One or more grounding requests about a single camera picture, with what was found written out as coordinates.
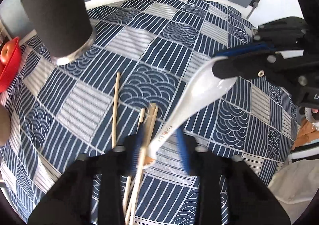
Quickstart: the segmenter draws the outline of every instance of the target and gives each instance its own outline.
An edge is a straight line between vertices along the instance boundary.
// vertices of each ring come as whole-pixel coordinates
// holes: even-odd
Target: wave pattern
[[[44,45],[42,42],[34,50],[42,55],[46,60],[51,61],[50,52],[47,49],[46,45]]]
[[[228,21],[229,21],[229,24],[234,25],[234,26],[240,28],[241,30],[245,30],[244,24],[241,23],[240,21],[236,20],[235,18],[229,17]]]
[[[8,91],[8,96],[12,102],[12,106],[15,107],[17,103],[19,102],[19,98],[21,95],[21,90],[23,88],[24,84],[22,81],[21,75],[17,74],[16,77],[14,78],[13,82],[7,89]]]
[[[39,150],[44,145],[52,122],[52,116],[36,102],[33,109],[26,116],[22,126],[23,130],[32,139],[36,149]]]
[[[248,127],[249,115],[226,101],[220,105],[216,129],[212,139],[242,150]]]
[[[242,22],[242,17],[239,16],[237,13],[234,13],[233,11],[238,12],[238,11],[237,11],[236,9],[234,9],[234,8],[227,10],[228,17],[229,17],[229,18],[232,17],[232,18],[238,20],[239,22]]]
[[[70,72],[72,75],[79,77],[82,75],[83,71],[85,71],[91,61],[95,58],[95,56],[101,51],[103,50],[100,48],[91,47],[77,60],[59,67]]]
[[[205,15],[206,15],[206,11],[203,10],[202,8],[194,5],[194,4],[189,4],[189,3],[186,3],[182,8],[181,8],[182,11],[184,12],[190,12],[196,16],[199,16],[201,18],[205,18]]]
[[[99,192],[100,192],[100,187],[101,187],[101,174],[95,174],[93,177],[93,190],[92,190],[92,195],[98,199],[99,198]]]
[[[28,176],[26,168],[23,164],[18,161],[17,162],[17,174],[16,174],[17,182],[23,188],[23,191],[28,195],[29,198],[32,199],[33,196],[33,189],[32,189],[32,182]]]
[[[279,147],[280,147],[280,137],[281,134],[279,131],[274,128],[269,128],[268,131],[268,145],[267,145],[267,154],[266,157],[274,160],[278,160],[279,158]]]
[[[149,103],[156,103],[159,106],[157,116],[162,119],[177,85],[176,77],[139,64],[121,89],[119,98],[122,102],[139,108],[148,108]]]
[[[111,23],[128,24],[138,13],[137,10],[133,9],[117,8],[116,11],[109,14],[104,20]]]
[[[189,192],[180,210],[176,214],[173,220],[173,224],[181,224],[181,225],[194,224],[198,195],[199,195],[198,191],[199,191],[198,189],[193,189]]]
[[[197,39],[198,31],[191,26],[171,21],[163,29],[161,35],[192,48]]]
[[[268,83],[269,85],[269,95],[275,102],[281,104],[281,90],[279,86]]]
[[[229,34],[247,43],[247,33],[244,29],[241,29],[240,27],[236,25],[228,24],[228,31],[229,31]]]
[[[292,100],[289,100],[289,103],[290,103],[290,115],[295,121],[298,121],[297,106],[292,102]]]
[[[221,224],[228,223],[228,195],[227,193],[221,193]]]

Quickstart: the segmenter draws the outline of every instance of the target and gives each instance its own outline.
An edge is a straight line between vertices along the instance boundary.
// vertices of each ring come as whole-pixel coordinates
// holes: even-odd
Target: orange cloth
[[[296,147],[300,147],[312,140],[319,138],[319,131],[307,120],[304,119],[301,122],[301,127],[297,135],[297,139],[292,147],[292,150]]]

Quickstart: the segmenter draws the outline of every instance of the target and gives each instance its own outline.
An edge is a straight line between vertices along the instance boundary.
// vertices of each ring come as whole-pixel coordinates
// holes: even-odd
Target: chopstick bundle
[[[156,121],[157,111],[158,111],[158,106],[156,106],[156,104],[154,103],[152,103],[148,108],[149,116],[144,125],[145,132],[144,132],[144,138],[143,138],[143,142],[142,142],[142,146],[141,146],[140,154],[138,158],[138,167],[137,167],[137,172],[135,175],[135,184],[133,187],[130,203],[125,216],[126,224],[128,224],[129,219],[130,219],[130,225],[133,225],[133,222],[134,222],[134,215],[135,215],[135,210],[136,210],[136,205],[138,200],[139,186],[140,186],[142,175],[143,175],[144,161],[145,161],[145,157],[147,153],[147,147],[151,141],[151,137],[152,137],[155,121]]]
[[[141,111],[140,111],[140,117],[139,117],[139,120],[138,120],[138,128],[141,125],[141,123],[143,122],[144,113],[145,113],[145,108],[142,108]],[[124,211],[124,214],[126,212],[127,201],[129,199],[131,180],[132,180],[131,176],[128,176],[126,178],[125,191],[124,191],[124,197],[123,197],[123,211]]]

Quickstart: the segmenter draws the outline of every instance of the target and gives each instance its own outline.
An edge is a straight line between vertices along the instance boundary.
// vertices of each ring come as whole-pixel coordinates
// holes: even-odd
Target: white fabric
[[[319,188],[319,160],[301,160],[276,173],[268,188],[293,224],[305,211]]]

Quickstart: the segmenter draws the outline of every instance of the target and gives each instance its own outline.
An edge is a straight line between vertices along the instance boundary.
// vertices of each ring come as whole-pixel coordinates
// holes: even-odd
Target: wooden chopstick
[[[116,146],[116,117],[117,117],[117,100],[119,94],[121,73],[117,72],[115,90],[114,90],[114,103],[113,103],[113,119],[112,119],[112,148]]]
[[[143,122],[144,113],[145,113],[145,108],[142,108],[141,111],[140,111],[140,117],[139,117],[139,120],[138,120],[138,128],[141,125],[141,123]],[[124,197],[123,197],[123,211],[124,211],[124,214],[126,212],[127,201],[129,199],[131,180],[132,180],[131,176],[128,176],[126,178],[125,191],[124,191]]]
[[[131,204],[132,207],[131,207],[131,212],[130,212],[131,213],[130,214],[130,225],[133,225],[133,222],[134,222],[134,215],[135,215],[135,210],[136,210],[136,205],[137,205],[137,200],[138,200],[139,186],[140,186],[142,175],[143,175],[144,160],[145,160],[146,153],[147,153],[147,147],[151,141],[158,109],[159,109],[158,106],[156,106],[156,104],[153,104],[153,103],[149,107],[149,117],[146,120],[146,123],[150,123],[149,129],[145,129],[145,131],[148,130],[148,132],[145,132],[145,134],[144,134],[144,139],[143,139],[143,143],[141,146],[140,155],[139,155],[139,159],[138,159],[138,168],[137,168],[137,172],[135,175],[135,184],[134,184],[131,199],[130,199],[130,202],[132,202],[132,204]]]

